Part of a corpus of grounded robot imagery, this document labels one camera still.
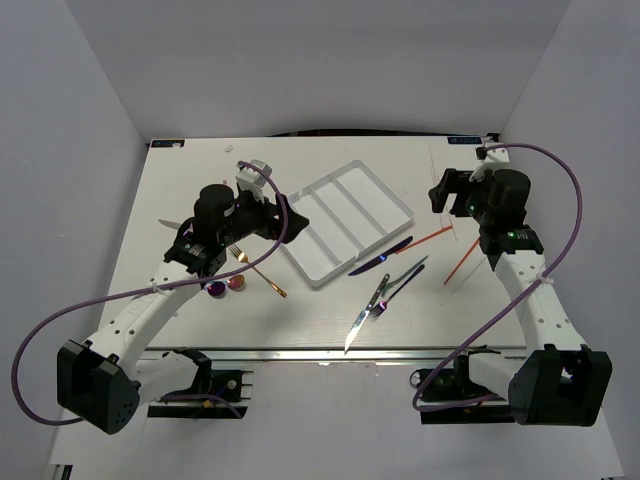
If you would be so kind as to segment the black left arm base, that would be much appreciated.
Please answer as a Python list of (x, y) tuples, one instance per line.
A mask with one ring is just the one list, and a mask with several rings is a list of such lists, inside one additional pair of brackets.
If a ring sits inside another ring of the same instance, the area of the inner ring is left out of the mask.
[(171, 354), (189, 359), (196, 367), (191, 384), (171, 391), (152, 402), (149, 418), (162, 419), (242, 419), (250, 399), (251, 372), (212, 367), (204, 353), (187, 348), (174, 349)]

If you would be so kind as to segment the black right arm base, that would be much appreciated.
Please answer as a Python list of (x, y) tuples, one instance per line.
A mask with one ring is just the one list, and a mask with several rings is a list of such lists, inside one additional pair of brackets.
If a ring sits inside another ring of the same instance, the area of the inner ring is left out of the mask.
[(480, 402), (477, 397), (490, 392), (469, 379), (469, 357), (458, 356), (440, 371), (420, 396), (420, 405), (431, 406), (472, 400), (462, 407), (421, 413), (422, 425), (473, 425), (514, 423), (508, 404), (501, 398)]

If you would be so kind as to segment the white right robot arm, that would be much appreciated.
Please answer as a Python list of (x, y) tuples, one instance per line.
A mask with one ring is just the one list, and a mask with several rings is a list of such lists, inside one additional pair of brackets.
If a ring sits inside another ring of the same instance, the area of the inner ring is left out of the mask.
[(479, 244), (492, 271), (515, 304), (527, 357), (508, 359), (473, 348), (453, 362), (451, 384), (474, 403), (488, 395), (507, 401), (521, 425), (593, 425), (612, 374), (607, 353), (594, 351), (569, 320), (554, 286), (544, 281), (543, 246), (525, 223), (531, 182), (511, 169), (488, 170), (482, 179), (448, 168), (429, 192), (443, 211), (450, 195), (456, 217), (479, 225)]

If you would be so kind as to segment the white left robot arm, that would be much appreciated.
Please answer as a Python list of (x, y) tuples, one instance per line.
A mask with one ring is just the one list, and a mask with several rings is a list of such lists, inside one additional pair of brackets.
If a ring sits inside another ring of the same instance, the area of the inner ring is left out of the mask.
[(286, 199), (257, 200), (249, 190), (204, 187), (194, 214), (179, 227), (155, 277), (163, 286), (135, 296), (105, 327), (57, 355), (57, 401), (107, 434), (122, 430), (137, 408), (165, 396), (199, 399), (212, 392), (211, 361), (175, 348), (161, 359), (140, 357), (150, 341), (224, 266), (228, 246), (256, 234), (289, 243), (309, 224)]

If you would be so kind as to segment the orange chopstick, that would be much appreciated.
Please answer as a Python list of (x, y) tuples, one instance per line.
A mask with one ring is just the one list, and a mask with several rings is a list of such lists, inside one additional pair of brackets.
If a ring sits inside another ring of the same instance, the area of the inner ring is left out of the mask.
[(450, 280), (459, 271), (459, 269), (463, 266), (463, 264), (466, 262), (466, 260), (469, 258), (469, 256), (473, 253), (473, 251), (479, 246), (479, 244), (480, 244), (480, 237), (478, 237), (474, 241), (474, 243), (469, 247), (469, 249), (466, 251), (466, 253), (458, 261), (456, 266), (453, 268), (453, 270), (449, 273), (449, 275), (444, 280), (443, 285), (447, 285), (450, 282)]
[(427, 235), (427, 236), (425, 236), (423, 238), (420, 238), (420, 239), (410, 243), (409, 245), (407, 245), (407, 246), (403, 247), (402, 249), (400, 249), (397, 253), (402, 253), (405, 250), (408, 250), (408, 249), (411, 249), (411, 248), (413, 248), (415, 246), (418, 246), (418, 245), (420, 245), (420, 244), (422, 244), (424, 242), (427, 242), (427, 241), (429, 241), (429, 240), (431, 240), (431, 239), (433, 239), (433, 238), (435, 238), (435, 237), (437, 237), (437, 236), (439, 236), (441, 234), (444, 234), (444, 233), (446, 233), (448, 231), (451, 231), (451, 230), (453, 230), (453, 225), (448, 225), (446, 227), (443, 227), (443, 228), (441, 228), (440, 230), (438, 230), (438, 231), (436, 231), (434, 233), (431, 233), (431, 234), (429, 234), (429, 235)]

